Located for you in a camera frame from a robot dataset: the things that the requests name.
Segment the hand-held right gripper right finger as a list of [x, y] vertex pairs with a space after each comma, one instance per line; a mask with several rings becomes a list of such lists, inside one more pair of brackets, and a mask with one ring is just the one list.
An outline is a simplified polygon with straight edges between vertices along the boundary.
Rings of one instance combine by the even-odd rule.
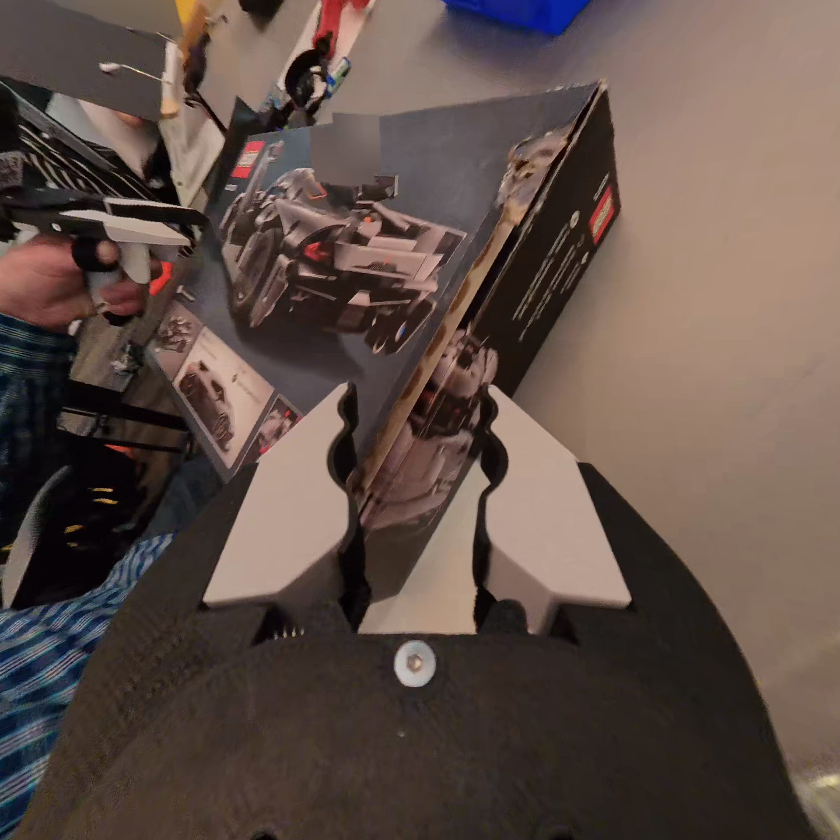
[[579, 460], [494, 385], [474, 440], [488, 485], [476, 511], [474, 622], [519, 604], [528, 632], [550, 632], [566, 606], [625, 610], [632, 596]]

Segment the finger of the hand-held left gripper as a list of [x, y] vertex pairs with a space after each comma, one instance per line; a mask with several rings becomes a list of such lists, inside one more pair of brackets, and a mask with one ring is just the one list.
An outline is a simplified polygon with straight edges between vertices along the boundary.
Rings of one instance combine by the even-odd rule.
[[190, 248], [192, 241], [167, 224], [158, 222], [104, 222], [103, 229], [115, 243], [166, 248]]
[[159, 224], [204, 228], [208, 223], [202, 212], [188, 206], [129, 198], [105, 198], [103, 205], [109, 216], [118, 219], [112, 224], [119, 228], [148, 228]]

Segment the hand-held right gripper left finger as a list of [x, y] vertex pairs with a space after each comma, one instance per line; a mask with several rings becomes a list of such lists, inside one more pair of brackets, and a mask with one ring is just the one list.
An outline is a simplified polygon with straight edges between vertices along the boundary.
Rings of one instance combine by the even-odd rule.
[[203, 603], [274, 606], [293, 626], [336, 602], [357, 631], [371, 603], [354, 489], [355, 385], [345, 382], [259, 458]]

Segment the dark lego set box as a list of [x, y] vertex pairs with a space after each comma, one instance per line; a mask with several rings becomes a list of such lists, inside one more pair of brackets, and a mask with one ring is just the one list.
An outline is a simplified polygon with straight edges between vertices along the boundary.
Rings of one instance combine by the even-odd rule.
[[146, 359], [228, 480], [337, 385], [369, 535], [424, 532], [620, 211], [603, 80], [252, 134]]

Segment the person's left hand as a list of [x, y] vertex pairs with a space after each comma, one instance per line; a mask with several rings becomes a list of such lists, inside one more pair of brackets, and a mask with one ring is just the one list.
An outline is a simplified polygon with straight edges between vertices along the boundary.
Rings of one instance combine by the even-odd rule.
[[[98, 313], [85, 276], [72, 255], [73, 239], [37, 234], [15, 245], [1, 258], [1, 313], [52, 333], [67, 333], [69, 326]], [[98, 245], [106, 264], [119, 259], [111, 242]], [[101, 290], [104, 309], [115, 316], [133, 318], [144, 314], [148, 300], [145, 287], [122, 273]]]

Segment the black white striped cloth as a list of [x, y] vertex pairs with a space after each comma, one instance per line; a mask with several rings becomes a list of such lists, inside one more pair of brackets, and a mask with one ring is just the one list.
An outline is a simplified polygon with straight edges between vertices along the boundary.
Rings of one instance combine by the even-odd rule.
[[178, 204], [172, 182], [158, 176], [137, 175], [107, 147], [88, 143], [73, 133], [78, 147], [69, 145], [59, 124], [41, 127], [26, 116], [19, 118], [24, 150], [24, 183], [35, 188]]

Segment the black round object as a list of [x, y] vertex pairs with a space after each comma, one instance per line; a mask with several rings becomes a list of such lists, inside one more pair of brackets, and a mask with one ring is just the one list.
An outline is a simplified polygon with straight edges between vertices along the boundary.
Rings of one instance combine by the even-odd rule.
[[283, 86], [295, 107], [308, 115], [315, 114], [327, 96], [329, 66], [321, 47], [302, 51], [291, 61]]

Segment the red clamp tool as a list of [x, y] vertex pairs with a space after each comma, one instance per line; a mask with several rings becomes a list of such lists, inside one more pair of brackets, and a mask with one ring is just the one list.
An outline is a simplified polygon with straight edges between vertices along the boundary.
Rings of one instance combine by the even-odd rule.
[[319, 44], [326, 45], [329, 48], [328, 54], [332, 56], [337, 48], [344, 8], [351, 6], [354, 11], [361, 12], [370, 3], [371, 1], [321, 1], [318, 23], [312, 37], [312, 47], [317, 48]]

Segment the person's blue plaid shirt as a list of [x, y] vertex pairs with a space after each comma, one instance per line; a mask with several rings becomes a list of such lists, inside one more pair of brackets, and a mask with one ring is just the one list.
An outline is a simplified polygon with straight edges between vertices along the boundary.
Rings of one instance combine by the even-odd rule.
[[88, 660], [119, 607], [175, 538], [132, 546], [105, 582], [54, 605], [2, 610], [1, 802], [26, 808]]

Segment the blue plastic bin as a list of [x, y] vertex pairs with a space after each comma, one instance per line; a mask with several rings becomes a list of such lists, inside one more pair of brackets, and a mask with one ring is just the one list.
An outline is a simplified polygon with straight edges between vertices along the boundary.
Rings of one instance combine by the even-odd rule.
[[561, 35], [588, 1], [444, 1], [444, 5], [481, 15], [499, 24]]

